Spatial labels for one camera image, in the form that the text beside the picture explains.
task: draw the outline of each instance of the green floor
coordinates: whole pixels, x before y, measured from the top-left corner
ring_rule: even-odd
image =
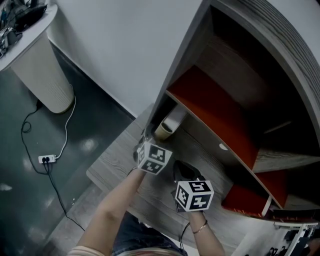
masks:
[[[55,50],[77,104],[68,125],[68,143],[53,166],[53,178],[66,208],[90,185],[88,167],[130,124],[128,116],[95,83]],[[25,116],[37,99],[11,69],[0,73],[0,255],[34,255],[63,217],[49,178],[33,170],[20,137]],[[32,131],[24,135],[39,171],[38,156],[58,155],[65,140],[64,125],[71,109],[53,114],[46,107],[29,118]]]

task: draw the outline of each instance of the person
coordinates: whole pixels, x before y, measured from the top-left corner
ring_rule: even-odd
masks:
[[[169,238],[127,212],[145,175],[143,170],[134,169],[102,200],[68,256],[188,256]],[[224,256],[224,249],[203,213],[188,212],[188,217],[199,254]]]

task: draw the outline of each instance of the beige sleeve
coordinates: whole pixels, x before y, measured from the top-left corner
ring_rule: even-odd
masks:
[[[105,256],[101,252],[85,246],[74,247],[67,256]]]

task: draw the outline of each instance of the white power strip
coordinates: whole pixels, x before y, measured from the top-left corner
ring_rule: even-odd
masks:
[[[42,158],[49,158],[49,162],[47,162],[47,163],[54,163],[54,162],[56,162],[56,155],[55,155],[55,154],[40,155],[40,156],[38,157],[38,160],[39,160],[39,163],[40,163],[40,164],[43,164]]]

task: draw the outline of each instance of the jeans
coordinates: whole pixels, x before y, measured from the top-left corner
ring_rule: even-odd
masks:
[[[126,212],[113,244],[112,256],[127,251],[154,247],[188,256],[186,251],[178,248],[169,238],[152,227],[146,227],[143,223],[139,223],[136,217]]]

